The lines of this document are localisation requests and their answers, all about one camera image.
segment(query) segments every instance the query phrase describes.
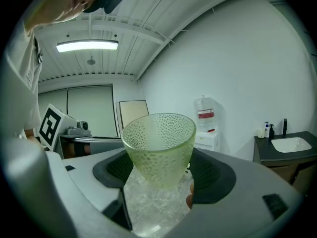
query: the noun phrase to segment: plastic water bottle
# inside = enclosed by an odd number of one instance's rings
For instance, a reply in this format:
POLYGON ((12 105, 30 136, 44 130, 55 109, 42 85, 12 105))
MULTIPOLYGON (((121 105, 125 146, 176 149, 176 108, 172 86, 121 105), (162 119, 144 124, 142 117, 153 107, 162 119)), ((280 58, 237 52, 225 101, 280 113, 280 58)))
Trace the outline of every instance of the plastic water bottle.
POLYGON ((214 117, 214 100, 203 95, 194 101, 197 114, 197 129, 202 132, 214 132, 216 122, 214 117))

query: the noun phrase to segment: glass cup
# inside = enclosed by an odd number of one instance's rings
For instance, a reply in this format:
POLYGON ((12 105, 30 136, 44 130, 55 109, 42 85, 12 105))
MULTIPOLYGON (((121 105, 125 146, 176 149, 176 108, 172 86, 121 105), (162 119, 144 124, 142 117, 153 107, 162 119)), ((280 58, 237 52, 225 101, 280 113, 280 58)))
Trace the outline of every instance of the glass cup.
POLYGON ((196 125, 178 114, 154 114, 129 123, 122 140, 133 164, 159 188, 176 185, 192 156, 196 125))

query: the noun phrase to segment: black bottle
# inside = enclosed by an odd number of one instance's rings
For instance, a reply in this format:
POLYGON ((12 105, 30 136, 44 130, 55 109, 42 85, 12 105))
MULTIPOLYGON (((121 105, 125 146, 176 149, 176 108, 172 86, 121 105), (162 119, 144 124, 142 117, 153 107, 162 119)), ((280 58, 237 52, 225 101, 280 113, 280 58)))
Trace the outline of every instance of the black bottle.
POLYGON ((273 129, 273 124, 270 124, 271 128, 269 129, 269 138, 274 138, 274 129, 273 129))

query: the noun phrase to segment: ceiling light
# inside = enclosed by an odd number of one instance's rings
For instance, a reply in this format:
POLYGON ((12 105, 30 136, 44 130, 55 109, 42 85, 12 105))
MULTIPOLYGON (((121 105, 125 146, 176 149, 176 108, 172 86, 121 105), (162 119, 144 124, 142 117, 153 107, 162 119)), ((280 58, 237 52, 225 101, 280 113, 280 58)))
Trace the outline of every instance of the ceiling light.
POLYGON ((67 52, 75 50, 117 50, 118 41, 110 40, 79 40, 79 41, 70 41, 58 43, 56 46, 58 52, 67 52))

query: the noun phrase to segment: sink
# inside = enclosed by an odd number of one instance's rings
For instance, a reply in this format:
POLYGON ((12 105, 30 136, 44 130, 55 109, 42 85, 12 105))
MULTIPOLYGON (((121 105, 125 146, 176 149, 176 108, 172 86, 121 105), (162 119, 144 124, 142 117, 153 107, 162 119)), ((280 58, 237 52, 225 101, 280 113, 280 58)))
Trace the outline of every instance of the sink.
POLYGON ((273 146, 281 153, 292 153, 311 149, 311 145, 301 137, 273 139, 273 146))

